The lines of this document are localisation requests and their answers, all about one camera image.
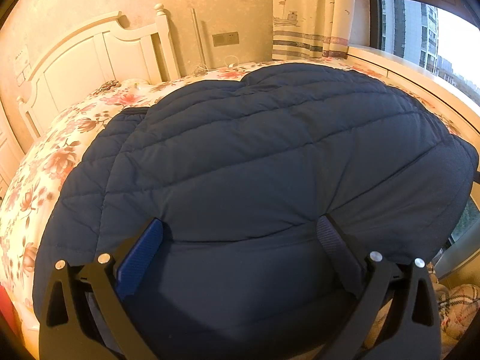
red object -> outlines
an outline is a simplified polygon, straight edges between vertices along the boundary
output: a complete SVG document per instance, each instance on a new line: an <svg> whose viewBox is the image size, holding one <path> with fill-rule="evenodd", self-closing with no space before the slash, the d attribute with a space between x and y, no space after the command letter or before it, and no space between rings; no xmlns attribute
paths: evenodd
<svg viewBox="0 0 480 360"><path fill-rule="evenodd" d="M12 304L5 288L0 286L0 314L3 315L11 330L18 335L18 326L15 320L14 305Z"/></svg>

beige wallpaper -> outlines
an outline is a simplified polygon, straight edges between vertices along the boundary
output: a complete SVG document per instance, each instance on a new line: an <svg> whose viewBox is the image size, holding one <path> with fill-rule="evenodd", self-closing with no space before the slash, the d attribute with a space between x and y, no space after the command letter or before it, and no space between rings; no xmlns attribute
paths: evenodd
<svg viewBox="0 0 480 360"><path fill-rule="evenodd" d="M182 75L200 63L190 8L195 8L209 68L224 66L226 56L241 63L266 61L272 51L272 0L20 0L0 30L0 99L14 134L27 150L32 139L18 112L16 98L28 99L30 85L17 85L13 60L26 45L34 63L55 39L91 17L121 10L122 25L135 29L153 23L153 6L163 3L170 24ZM368 0L355 5L352 42L368 44ZM238 31L238 45L213 47L211 35Z"/></svg>

blue gripper pad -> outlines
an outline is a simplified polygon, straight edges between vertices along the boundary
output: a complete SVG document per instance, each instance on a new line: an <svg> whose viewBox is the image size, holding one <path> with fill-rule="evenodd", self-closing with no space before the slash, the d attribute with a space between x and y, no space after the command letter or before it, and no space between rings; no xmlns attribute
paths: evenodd
<svg viewBox="0 0 480 360"><path fill-rule="evenodd" d="M154 219L127 253L117 270L115 291L120 300L135 293L162 240L162 222Z"/></svg>

sky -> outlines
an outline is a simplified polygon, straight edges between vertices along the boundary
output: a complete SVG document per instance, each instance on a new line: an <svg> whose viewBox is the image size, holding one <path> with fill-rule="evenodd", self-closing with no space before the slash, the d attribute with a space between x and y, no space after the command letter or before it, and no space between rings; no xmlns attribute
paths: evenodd
<svg viewBox="0 0 480 360"><path fill-rule="evenodd" d="M438 55L452 63L455 74L480 87L480 31L442 9L438 9Z"/></svg>

white headboard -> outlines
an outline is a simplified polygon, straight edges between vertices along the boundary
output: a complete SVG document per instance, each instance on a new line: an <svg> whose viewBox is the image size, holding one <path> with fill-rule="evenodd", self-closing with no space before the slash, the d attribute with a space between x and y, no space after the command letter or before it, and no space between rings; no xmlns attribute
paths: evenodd
<svg viewBox="0 0 480 360"><path fill-rule="evenodd" d="M155 23L126 30L120 11L95 17L60 38L32 66L28 101L18 97L20 113L33 138L49 128L61 111L110 80L144 79L150 84L180 78L162 4L154 7ZM155 53L152 36L160 39L162 55ZM159 62L168 74L162 80Z"/></svg>

